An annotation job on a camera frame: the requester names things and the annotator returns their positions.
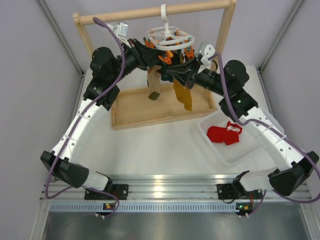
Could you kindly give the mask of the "orange clothes clip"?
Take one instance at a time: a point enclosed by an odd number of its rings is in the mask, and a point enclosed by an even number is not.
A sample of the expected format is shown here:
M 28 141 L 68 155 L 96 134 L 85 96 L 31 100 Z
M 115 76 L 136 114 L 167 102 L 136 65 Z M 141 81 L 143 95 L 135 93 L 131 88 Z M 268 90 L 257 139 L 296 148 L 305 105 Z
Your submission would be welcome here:
M 173 56 L 174 56 L 174 54 L 173 54 L 171 51 L 167 50 L 167 51 L 165 52 L 165 56 L 159 55 L 158 58 L 159 58 L 163 63 L 165 63 L 165 64 L 167 64 L 167 65 L 171 65 L 171 64 L 172 64 L 172 58 L 173 58 Z

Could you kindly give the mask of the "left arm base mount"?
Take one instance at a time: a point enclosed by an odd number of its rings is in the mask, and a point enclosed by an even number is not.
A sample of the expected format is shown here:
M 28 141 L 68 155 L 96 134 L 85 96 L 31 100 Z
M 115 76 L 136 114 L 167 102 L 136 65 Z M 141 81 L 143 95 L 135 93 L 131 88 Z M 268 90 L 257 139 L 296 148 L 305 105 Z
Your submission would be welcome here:
M 127 200 L 129 194 L 129 185 L 128 184 L 111 184 L 107 186 L 103 192 L 115 196 L 119 200 Z M 112 196 L 100 193 L 94 190 L 86 189 L 84 194 L 85 200 L 114 200 Z

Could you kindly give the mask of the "white plastic clip hanger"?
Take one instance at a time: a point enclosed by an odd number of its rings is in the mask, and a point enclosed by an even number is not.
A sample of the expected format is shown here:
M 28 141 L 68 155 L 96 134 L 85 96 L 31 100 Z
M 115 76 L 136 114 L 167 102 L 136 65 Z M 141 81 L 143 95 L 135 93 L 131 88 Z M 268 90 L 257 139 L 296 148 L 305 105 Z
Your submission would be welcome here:
M 176 26 L 170 26 L 167 16 L 167 5 L 160 6 L 160 16 L 163 26 L 152 28 L 147 32 L 145 45 L 161 51 L 177 51 L 190 48 L 195 43 L 195 37 Z

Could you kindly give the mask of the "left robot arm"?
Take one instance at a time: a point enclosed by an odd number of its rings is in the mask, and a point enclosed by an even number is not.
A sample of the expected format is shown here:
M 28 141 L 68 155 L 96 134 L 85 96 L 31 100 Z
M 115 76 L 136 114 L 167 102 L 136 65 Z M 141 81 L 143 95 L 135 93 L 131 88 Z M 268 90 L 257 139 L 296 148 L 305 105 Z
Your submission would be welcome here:
M 76 116 L 53 149 L 44 151 L 40 156 L 50 177 L 57 177 L 73 188 L 94 190 L 103 199 L 113 194 L 113 181 L 80 164 L 84 147 L 97 123 L 115 102 L 120 92 L 117 83 L 135 69 L 147 71 L 160 65 L 161 58 L 166 55 L 165 51 L 148 47 L 137 39 L 118 46 L 119 56 L 114 56 L 105 46 L 94 50 L 90 62 L 92 80 L 83 94 Z

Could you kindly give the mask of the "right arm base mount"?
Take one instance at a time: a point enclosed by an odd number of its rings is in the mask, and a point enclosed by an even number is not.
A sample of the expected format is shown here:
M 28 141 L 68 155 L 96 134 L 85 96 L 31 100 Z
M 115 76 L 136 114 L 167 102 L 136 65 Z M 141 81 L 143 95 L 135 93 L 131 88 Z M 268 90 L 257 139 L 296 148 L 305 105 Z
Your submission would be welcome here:
M 233 183 L 217 184 L 216 188 L 218 199 L 226 203 L 232 203 L 235 200 L 260 200 L 263 196 L 261 190 L 246 191 Z

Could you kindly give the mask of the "red christmas sock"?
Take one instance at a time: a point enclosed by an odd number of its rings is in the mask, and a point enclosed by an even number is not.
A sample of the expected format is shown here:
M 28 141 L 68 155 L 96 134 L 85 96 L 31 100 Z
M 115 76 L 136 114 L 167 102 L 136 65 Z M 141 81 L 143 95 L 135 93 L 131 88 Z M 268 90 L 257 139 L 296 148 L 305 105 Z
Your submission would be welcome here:
M 211 126 L 207 130 L 207 137 L 212 143 L 224 143 L 227 146 L 240 142 L 243 128 L 236 123 L 227 122 L 226 127 Z

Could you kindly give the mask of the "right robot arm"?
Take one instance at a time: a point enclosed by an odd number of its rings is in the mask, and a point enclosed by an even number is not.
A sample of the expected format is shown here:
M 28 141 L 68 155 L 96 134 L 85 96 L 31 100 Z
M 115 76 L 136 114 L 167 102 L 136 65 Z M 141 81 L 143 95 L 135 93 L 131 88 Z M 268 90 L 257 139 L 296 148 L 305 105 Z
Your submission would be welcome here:
M 230 60 L 220 66 L 219 72 L 207 68 L 200 70 L 200 60 L 170 66 L 166 73 L 187 88 L 198 85 L 222 96 L 220 109 L 240 125 L 268 153 L 275 167 L 261 171 L 244 171 L 233 179 L 233 192 L 246 198 L 252 191 L 272 190 L 285 200 L 306 181 L 312 172 L 319 173 L 319 156 L 305 152 L 280 132 L 259 107 L 258 102 L 244 90 L 249 80 L 245 65 Z

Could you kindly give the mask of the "dark teal sock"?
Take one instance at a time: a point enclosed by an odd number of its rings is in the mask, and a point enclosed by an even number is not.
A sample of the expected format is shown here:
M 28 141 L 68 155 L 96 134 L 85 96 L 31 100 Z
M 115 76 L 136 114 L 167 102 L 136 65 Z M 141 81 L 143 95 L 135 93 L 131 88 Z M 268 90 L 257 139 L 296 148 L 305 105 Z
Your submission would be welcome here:
M 167 65 L 162 65 L 160 70 L 158 71 L 161 74 L 161 80 L 164 82 L 174 82 L 174 78 L 167 73 L 168 66 Z

